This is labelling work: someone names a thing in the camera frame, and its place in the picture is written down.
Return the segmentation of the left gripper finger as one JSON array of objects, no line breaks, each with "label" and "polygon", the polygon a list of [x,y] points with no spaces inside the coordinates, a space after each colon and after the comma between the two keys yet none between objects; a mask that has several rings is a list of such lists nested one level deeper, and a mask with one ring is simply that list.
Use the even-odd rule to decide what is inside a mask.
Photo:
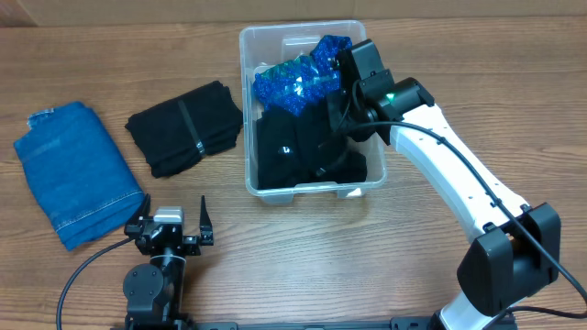
[{"label": "left gripper finger", "polygon": [[213,226],[209,214],[206,209],[205,196],[201,196],[199,228],[201,235],[211,235],[213,233]]},{"label": "left gripper finger", "polygon": [[143,222],[143,218],[148,216],[150,213],[150,195],[147,193],[136,212],[127,220],[127,227],[134,228],[140,227]]}]

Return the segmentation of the black cloth bundle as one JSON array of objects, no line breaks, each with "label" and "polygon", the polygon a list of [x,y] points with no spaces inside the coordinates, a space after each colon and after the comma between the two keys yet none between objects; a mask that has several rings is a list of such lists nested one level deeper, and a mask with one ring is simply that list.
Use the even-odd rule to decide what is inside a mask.
[{"label": "black cloth bundle", "polygon": [[258,188],[294,187],[307,177],[299,155],[296,117],[274,106],[256,122],[258,148]]},{"label": "black cloth bundle", "polygon": [[325,103],[310,104],[296,122],[301,162],[310,182],[365,182],[366,157],[333,133]]}]

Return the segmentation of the shiny blue sequin cloth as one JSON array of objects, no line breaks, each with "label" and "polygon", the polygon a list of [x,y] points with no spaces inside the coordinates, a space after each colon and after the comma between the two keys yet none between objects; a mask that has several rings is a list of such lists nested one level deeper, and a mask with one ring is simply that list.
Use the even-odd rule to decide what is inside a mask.
[{"label": "shiny blue sequin cloth", "polygon": [[325,35],[308,55],[256,73],[253,91],[265,110],[278,106],[295,116],[341,88],[336,56],[352,46],[350,37]]}]

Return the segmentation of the blue denim cloth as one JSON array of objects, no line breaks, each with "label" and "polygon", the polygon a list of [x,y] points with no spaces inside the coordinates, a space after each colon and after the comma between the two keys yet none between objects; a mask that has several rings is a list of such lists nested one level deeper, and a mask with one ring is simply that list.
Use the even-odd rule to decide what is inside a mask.
[{"label": "blue denim cloth", "polygon": [[81,102],[28,117],[14,142],[28,187],[69,251],[122,226],[144,192],[94,110]]}]

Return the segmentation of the black cloth with band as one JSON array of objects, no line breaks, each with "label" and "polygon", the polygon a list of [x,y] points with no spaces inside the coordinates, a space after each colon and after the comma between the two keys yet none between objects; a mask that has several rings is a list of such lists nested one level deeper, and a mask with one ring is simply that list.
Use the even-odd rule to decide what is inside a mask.
[{"label": "black cloth with band", "polygon": [[234,148],[242,125],[229,88],[214,81],[132,115],[126,129],[162,178]]}]

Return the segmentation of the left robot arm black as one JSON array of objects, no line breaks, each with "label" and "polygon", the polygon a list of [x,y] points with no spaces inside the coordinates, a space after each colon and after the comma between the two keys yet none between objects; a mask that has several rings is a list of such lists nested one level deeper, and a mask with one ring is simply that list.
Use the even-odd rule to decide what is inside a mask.
[{"label": "left robot arm black", "polygon": [[183,232],[184,210],[165,206],[150,214],[147,195],[127,220],[124,232],[150,261],[131,269],[123,280],[127,298],[126,329],[195,329],[192,317],[181,311],[186,259],[199,256],[202,246],[214,244],[213,226],[201,198],[198,235]]}]

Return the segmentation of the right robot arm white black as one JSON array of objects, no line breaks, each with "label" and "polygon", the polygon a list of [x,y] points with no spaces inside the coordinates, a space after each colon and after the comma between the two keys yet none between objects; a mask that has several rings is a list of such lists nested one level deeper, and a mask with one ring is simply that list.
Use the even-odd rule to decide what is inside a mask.
[{"label": "right robot arm white black", "polygon": [[433,96],[414,78],[380,72],[342,83],[349,98],[337,135],[378,134],[407,157],[458,218],[470,247],[457,269],[460,294],[428,321],[430,329],[512,325],[522,301],[563,276],[586,290],[559,262],[561,221],[548,204],[529,205],[503,185],[449,126]]}]

